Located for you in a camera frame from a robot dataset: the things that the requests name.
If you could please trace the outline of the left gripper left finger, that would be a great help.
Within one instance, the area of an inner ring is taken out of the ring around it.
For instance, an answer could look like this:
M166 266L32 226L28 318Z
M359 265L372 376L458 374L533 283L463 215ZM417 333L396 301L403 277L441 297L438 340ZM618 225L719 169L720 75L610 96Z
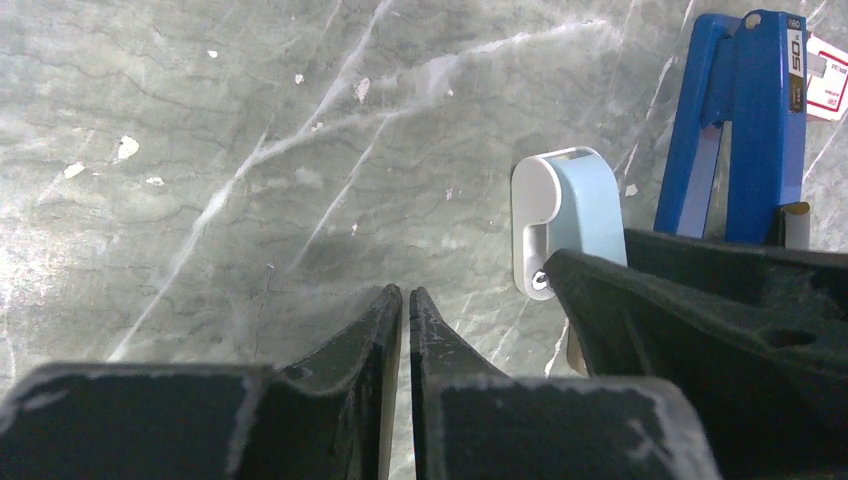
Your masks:
M5 479L383 479L403 295L285 366L51 363L1 405Z

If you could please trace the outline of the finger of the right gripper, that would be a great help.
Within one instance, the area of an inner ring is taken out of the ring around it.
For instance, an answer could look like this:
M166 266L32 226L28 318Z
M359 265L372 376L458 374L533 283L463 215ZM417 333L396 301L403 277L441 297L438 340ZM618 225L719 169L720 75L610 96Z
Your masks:
M756 307L847 310L847 255L624 231L641 273Z
M727 479L847 475L847 310L756 307L577 252L546 263L589 371L673 383Z

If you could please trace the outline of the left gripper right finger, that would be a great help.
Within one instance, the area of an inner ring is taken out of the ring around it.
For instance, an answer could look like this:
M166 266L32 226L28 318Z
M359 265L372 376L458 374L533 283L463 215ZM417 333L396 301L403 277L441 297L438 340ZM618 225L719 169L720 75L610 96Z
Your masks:
M651 377L511 377L409 297L421 479L716 479L692 405Z

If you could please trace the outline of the red white staple box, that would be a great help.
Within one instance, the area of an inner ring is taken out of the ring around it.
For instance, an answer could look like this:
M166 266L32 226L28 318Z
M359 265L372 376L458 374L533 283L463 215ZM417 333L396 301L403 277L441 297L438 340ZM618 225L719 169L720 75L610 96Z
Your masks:
M814 34L807 40L807 115L837 122L847 112L847 53Z

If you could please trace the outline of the light blue small stapler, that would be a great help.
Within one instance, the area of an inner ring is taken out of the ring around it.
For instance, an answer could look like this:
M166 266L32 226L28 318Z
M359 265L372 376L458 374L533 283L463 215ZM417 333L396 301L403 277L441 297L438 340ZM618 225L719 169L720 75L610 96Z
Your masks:
M554 296L544 264L558 250L628 264L617 181L592 148L520 160L511 177L511 222L514 283L531 300Z

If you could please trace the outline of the cardboard staple tray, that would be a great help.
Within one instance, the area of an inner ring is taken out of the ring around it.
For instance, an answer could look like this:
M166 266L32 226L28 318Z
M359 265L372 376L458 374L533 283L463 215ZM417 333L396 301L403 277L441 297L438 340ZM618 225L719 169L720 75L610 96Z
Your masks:
M776 214L776 244L793 250L810 245L811 205L805 201L782 205Z

